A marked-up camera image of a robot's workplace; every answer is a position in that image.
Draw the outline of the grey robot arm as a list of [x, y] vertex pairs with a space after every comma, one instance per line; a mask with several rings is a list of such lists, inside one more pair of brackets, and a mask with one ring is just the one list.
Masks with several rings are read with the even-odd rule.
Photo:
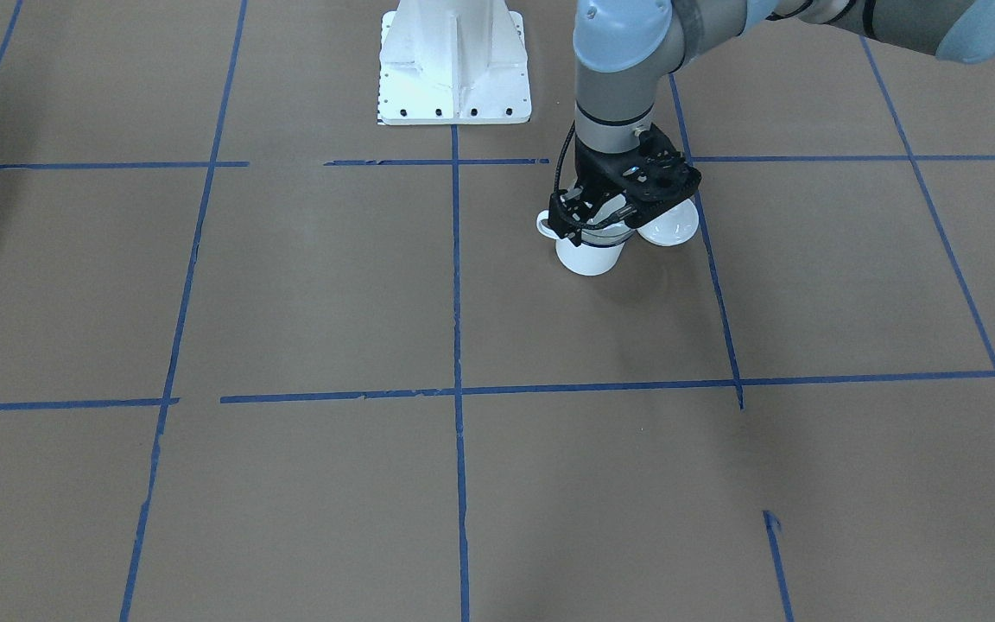
[[995, 56], [995, 1], [580, 1], [576, 113], [564, 142], [576, 177], [550, 194], [548, 229], [612, 247], [691, 200], [701, 173], [653, 123], [660, 82], [758, 24], [787, 19], [937, 60]]

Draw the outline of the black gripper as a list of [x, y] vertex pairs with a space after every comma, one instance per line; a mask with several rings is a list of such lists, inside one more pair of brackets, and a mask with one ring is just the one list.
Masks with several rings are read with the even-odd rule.
[[627, 152], [597, 152], [577, 137], [575, 124], [570, 126], [548, 203], [548, 222], [558, 235], [580, 243], [581, 224], [616, 194], [636, 206], [623, 223], [632, 230], [694, 197], [702, 174], [656, 124], [640, 130], [636, 142]]

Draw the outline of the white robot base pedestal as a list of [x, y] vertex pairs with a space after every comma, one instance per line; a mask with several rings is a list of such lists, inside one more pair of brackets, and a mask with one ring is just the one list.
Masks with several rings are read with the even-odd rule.
[[524, 20], [505, 1], [400, 1], [383, 13], [380, 124], [525, 124], [532, 111]]

